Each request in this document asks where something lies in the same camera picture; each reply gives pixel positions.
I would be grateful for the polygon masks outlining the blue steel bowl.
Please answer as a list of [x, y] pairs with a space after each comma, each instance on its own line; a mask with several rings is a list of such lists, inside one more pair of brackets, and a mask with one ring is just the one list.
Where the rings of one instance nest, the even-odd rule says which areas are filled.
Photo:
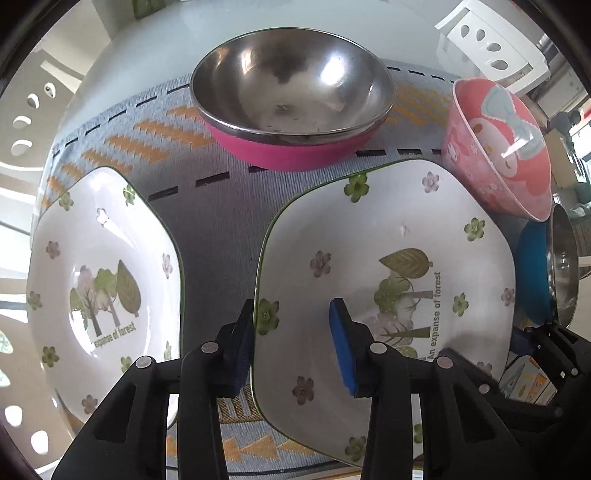
[[535, 324], [568, 326], [579, 292], [579, 254], [573, 225], [560, 204], [544, 222], [530, 221], [515, 254], [517, 305]]

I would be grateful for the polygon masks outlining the forest print square plate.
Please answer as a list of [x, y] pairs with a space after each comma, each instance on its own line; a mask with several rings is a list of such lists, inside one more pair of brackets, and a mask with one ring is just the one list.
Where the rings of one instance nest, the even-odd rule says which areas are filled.
[[252, 390], [297, 443], [360, 465], [370, 401], [349, 394], [329, 304], [374, 339], [431, 361], [451, 348], [493, 378], [505, 370], [516, 280], [495, 222], [445, 168], [406, 160], [291, 200], [270, 223], [256, 274]]

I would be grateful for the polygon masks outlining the pink cartoon bowl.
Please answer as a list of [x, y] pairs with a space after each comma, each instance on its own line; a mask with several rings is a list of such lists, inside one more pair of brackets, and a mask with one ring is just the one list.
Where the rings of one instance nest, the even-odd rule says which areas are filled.
[[544, 222], [551, 213], [551, 161], [526, 105], [486, 78], [453, 85], [444, 166], [484, 208]]

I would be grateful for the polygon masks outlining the pink steel bowl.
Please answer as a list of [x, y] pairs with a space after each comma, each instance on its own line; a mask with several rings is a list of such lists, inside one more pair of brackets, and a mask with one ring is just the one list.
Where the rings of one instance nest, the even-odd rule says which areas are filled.
[[273, 171], [311, 171], [356, 153], [394, 103], [394, 80], [375, 54], [296, 27], [218, 45], [194, 68], [189, 87], [215, 141]]

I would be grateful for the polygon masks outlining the small colourful box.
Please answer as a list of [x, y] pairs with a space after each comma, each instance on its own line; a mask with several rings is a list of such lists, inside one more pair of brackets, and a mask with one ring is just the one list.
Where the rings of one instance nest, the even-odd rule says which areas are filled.
[[549, 377], [530, 356], [517, 357], [499, 383], [503, 395], [514, 401], [546, 406], [557, 393]]

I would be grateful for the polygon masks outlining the white chair with holes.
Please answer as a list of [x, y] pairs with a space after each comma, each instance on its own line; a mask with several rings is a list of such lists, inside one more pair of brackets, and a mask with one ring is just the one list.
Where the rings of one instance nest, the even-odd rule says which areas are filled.
[[1, 423], [40, 474], [55, 468], [74, 438], [29, 326], [6, 316], [1, 318]]

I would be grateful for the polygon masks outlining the patterned blue table mat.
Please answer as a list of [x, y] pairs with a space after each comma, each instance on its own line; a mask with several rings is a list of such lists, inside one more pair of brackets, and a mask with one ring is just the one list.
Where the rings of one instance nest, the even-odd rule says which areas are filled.
[[[356, 153], [300, 172], [266, 170], [236, 158], [205, 126], [189, 78], [162, 84], [106, 111], [54, 147], [42, 214], [96, 168], [113, 168], [127, 179], [169, 231], [181, 260], [179, 359], [235, 322], [246, 300], [252, 299], [256, 308], [263, 240], [291, 200], [400, 161], [424, 159], [448, 170], [442, 159], [444, 133], [453, 85], [460, 79], [400, 62], [389, 62], [387, 68], [394, 80], [394, 104], [386, 123]], [[491, 211], [480, 206], [497, 225]], [[235, 398], [217, 402], [226, 466], [260, 470], [267, 462], [290, 457], [312, 464], [346, 463], [291, 440], [263, 418], [252, 390], [253, 315], [254, 309], [245, 385]]]

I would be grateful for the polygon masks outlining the white chair far side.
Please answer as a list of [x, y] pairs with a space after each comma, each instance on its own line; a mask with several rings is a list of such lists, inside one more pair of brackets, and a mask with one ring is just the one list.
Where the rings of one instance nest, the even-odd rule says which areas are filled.
[[480, 1], [462, 1], [435, 28], [488, 79], [524, 95], [551, 76], [544, 54]]

